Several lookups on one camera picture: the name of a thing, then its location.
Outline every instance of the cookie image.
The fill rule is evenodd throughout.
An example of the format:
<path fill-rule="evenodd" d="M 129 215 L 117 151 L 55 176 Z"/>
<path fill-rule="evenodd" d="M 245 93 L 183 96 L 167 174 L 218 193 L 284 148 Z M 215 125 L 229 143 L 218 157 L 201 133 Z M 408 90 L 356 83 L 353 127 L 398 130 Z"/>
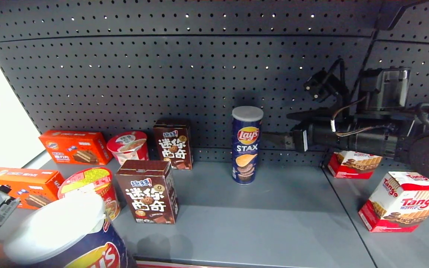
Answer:
<path fill-rule="evenodd" d="M 240 167 L 247 166 L 256 156 L 257 154 L 243 154 L 236 158 L 236 164 Z"/>
<path fill-rule="evenodd" d="M 248 180 L 250 180 L 250 178 L 253 174 L 254 174 L 254 172 L 251 174 L 248 174 L 248 175 L 238 175 L 238 178 L 242 181 L 248 181 Z"/>
<path fill-rule="evenodd" d="M 151 205 L 151 204 L 153 204 L 153 202 L 155 202 L 155 200 L 152 197 L 144 197 L 144 198 L 142 198 L 141 201 L 145 205 Z"/>
<path fill-rule="evenodd" d="M 247 166 L 239 166 L 237 169 L 240 173 L 250 173 L 252 170 L 254 170 L 254 165 L 250 163 Z"/>
<path fill-rule="evenodd" d="M 178 151 L 178 147 L 172 146 L 172 147 L 168 148 L 168 151 L 171 151 L 172 153 L 176 153 Z"/>
<path fill-rule="evenodd" d="M 140 217 L 144 217 L 146 213 L 143 210 L 136 210 L 135 214 Z"/>
<path fill-rule="evenodd" d="M 338 163 L 342 163 L 344 161 L 344 156 L 342 154 L 336 153 L 336 158 Z"/>

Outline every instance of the lay's logo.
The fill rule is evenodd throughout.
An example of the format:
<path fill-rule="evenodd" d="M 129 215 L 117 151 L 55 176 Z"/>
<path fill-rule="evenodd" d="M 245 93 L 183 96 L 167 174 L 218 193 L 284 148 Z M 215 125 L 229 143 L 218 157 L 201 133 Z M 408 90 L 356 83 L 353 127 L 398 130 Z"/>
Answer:
<path fill-rule="evenodd" d="M 259 137 L 259 128 L 257 127 L 243 127 L 238 131 L 238 141 L 242 144 L 253 144 L 257 137 Z"/>
<path fill-rule="evenodd" d="M 67 268 L 119 268 L 120 254 L 112 242 L 105 243 L 71 261 Z"/>

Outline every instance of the wafer box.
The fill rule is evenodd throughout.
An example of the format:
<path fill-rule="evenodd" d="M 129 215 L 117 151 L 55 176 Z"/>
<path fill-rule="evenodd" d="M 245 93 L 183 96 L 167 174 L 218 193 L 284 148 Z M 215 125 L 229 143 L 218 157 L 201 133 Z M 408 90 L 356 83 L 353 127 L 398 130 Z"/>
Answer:
<path fill-rule="evenodd" d="M 0 167 L 0 185 L 21 202 L 18 207 L 38 209 L 57 200 L 57 191 L 64 178 L 57 170 Z"/>
<path fill-rule="evenodd" d="M 113 157 L 101 132 L 49 130 L 39 139 L 56 163 L 106 165 Z"/>
<path fill-rule="evenodd" d="M 381 156 L 357 151 L 332 154 L 327 168 L 335 178 L 368 179 L 382 161 Z"/>
<path fill-rule="evenodd" d="M 371 232 L 413 232 L 429 216 L 429 179 L 388 172 L 359 216 Z"/>

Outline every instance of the blue can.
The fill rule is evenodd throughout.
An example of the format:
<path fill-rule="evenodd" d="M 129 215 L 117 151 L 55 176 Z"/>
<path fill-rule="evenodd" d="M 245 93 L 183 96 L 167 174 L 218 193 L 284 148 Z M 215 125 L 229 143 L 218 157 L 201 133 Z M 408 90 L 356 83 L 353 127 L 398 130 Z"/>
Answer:
<path fill-rule="evenodd" d="M 3 250 L 28 268 L 137 266 L 95 193 L 67 196 L 36 210 L 5 240 Z"/>
<path fill-rule="evenodd" d="M 246 185 L 254 181 L 264 112 L 253 106 L 233 109 L 233 179 Z"/>

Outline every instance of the gray shelf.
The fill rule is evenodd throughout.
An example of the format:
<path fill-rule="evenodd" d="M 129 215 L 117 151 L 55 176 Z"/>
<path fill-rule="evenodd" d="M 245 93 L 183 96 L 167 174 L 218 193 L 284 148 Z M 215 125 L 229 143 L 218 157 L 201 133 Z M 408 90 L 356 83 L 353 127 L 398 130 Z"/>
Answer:
<path fill-rule="evenodd" d="M 383 165 L 369 180 L 336 179 L 328 170 L 325 173 L 377 267 L 429 267 L 429 217 L 412 233 L 370 233 L 357 214 L 388 171 L 408 170 L 396 163 Z"/>
<path fill-rule="evenodd" d="M 90 166 L 56 165 L 64 177 Z M 119 165 L 111 161 L 114 172 Z M 114 221 L 140 258 L 231 267 L 375 267 L 318 167 L 261 163 L 251 185 L 231 179 L 229 163 L 197 162 L 175 171 L 175 225 L 136 224 L 128 208 Z M 30 213 L 17 210 L 8 226 Z M 10 232 L 0 230 L 0 238 Z"/>

